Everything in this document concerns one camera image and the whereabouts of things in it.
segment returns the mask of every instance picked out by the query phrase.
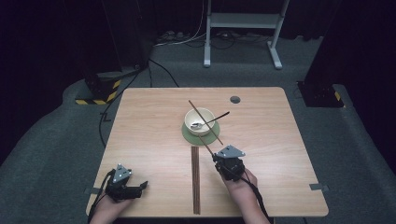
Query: green plate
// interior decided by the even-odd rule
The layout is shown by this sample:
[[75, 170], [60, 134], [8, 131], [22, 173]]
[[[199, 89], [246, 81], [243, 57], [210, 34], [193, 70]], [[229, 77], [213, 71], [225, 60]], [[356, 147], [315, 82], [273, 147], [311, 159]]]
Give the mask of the green plate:
[[[213, 125], [212, 128], [213, 132], [215, 132], [215, 134], [217, 136], [219, 136], [220, 134], [220, 126], [218, 122], [215, 122], [215, 125]], [[204, 143], [202, 143], [201, 139], [199, 139], [198, 136], [193, 135], [192, 133], [189, 132], [189, 129], [186, 127], [186, 125], [183, 124], [181, 125], [181, 132], [183, 133], [183, 137], [191, 144], [195, 145], [195, 146], [204, 146]], [[216, 136], [212, 133], [209, 132], [209, 134], [202, 136], [202, 138], [204, 139], [205, 143], [207, 145], [213, 143], [217, 138]]]

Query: human hand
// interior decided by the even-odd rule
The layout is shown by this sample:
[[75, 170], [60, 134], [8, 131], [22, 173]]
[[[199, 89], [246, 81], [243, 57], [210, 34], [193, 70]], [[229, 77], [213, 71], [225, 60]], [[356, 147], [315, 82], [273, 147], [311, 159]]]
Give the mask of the human hand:
[[[246, 180], [249, 180], [254, 186], [257, 187], [257, 177], [251, 173], [249, 169], [245, 169], [242, 177]], [[224, 176], [221, 176], [221, 178], [227, 187], [231, 198], [239, 207], [246, 203], [257, 203], [256, 195], [247, 183], [242, 180], [225, 180]]]
[[108, 195], [96, 205], [90, 224], [110, 224], [120, 213], [128, 207], [134, 199], [124, 200], [122, 202], [114, 202]]
[[[249, 169], [245, 169], [242, 177], [257, 187], [257, 177], [251, 173]], [[269, 220], [260, 209], [257, 197], [248, 183], [241, 179], [237, 181], [226, 180], [223, 176], [221, 176], [221, 179], [227, 187], [231, 198], [241, 210], [242, 217], [246, 224], [270, 224]]]

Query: wooden table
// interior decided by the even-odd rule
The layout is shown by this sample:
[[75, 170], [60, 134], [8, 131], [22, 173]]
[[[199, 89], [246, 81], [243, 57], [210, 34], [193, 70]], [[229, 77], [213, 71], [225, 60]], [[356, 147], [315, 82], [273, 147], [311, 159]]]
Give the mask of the wooden table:
[[[238, 96], [239, 104], [230, 101]], [[201, 215], [192, 208], [191, 143], [181, 133], [184, 116], [197, 107], [210, 109], [219, 119], [219, 138], [209, 145], [227, 145], [246, 156], [246, 167], [259, 179], [270, 217], [324, 217], [328, 207], [315, 172], [280, 88], [128, 89], [122, 95], [106, 151], [94, 186], [121, 163], [132, 169], [128, 186], [148, 181], [140, 199], [121, 217], [240, 217], [214, 162], [200, 147]], [[95, 195], [87, 206], [89, 211]]]

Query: dark background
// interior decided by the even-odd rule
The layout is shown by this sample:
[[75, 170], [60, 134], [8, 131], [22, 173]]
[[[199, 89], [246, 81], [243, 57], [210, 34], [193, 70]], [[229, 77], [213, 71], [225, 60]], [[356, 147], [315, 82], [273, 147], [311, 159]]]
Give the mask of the dark background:
[[[82, 2], [87, 6], [101, 3]], [[277, 13], [279, 2], [214, 0], [212, 9]], [[151, 3], [154, 8], [149, 14], [155, 18], [157, 35], [169, 30], [185, 34], [197, 31], [202, 1], [152, 0]], [[280, 34], [283, 38], [302, 35], [305, 40], [325, 36], [314, 60], [322, 64], [322, 69], [311, 72], [310, 76], [316, 77], [318, 83], [346, 86], [367, 132], [394, 172], [396, 27], [392, 12], [395, 9], [395, 3], [390, 0], [290, 1]], [[83, 79], [84, 72], [70, 47], [74, 31], [70, 29], [64, 1], [1, 1], [0, 10], [3, 162], [26, 131], [62, 103], [64, 89]], [[87, 10], [87, 17], [92, 13], [97, 11]], [[204, 32], [205, 15], [200, 34]], [[107, 40], [102, 50], [112, 48], [114, 43]]]

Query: chopstick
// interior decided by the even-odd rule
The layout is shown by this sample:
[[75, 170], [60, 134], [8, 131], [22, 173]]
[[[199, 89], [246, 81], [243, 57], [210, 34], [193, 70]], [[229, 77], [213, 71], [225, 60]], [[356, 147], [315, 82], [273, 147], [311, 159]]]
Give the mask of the chopstick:
[[206, 142], [204, 141], [204, 139], [201, 137], [201, 135], [198, 135], [199, 139], [201, 139], [201, 142], [204, 143], [204, 146], [207, 148], [207, 150], [210, 152], [210, 155], [212, 155], [212, 157], [215, 157], [215, 154], [213, 154], [212, 150], [210, 150], [209, 146], [206, 144]]
[[201, 113], [198, 111], [198, 109], [195, 107], [195, 105], [192, 103], [191, 100], [189, 100], [190, 105], [192, 105], [192, 107], [194, 108], [195, 112], [197, 112], [197, 114], [199, 115], [199, 117], [201, 117], [201, 119], [204, 121], [204, 123], [206, 124], [206, 126], [209, 128], [210, 132], [212, 132], [216, 138], [219, 140], [219, 142], [221, 142], [221, 140], [219, 139], [218, 135], [215, 133], [215, 131], [213, 131], [213, 129], [210, 127], [210, 125], [206, 122], [206, 120], [204, 119], [204, 117], [201, 115]]
[[200, 177], [199, 177], [199, 148], [191, 147], [192, 170], [192, 206], [194, 214], [201, 214]]

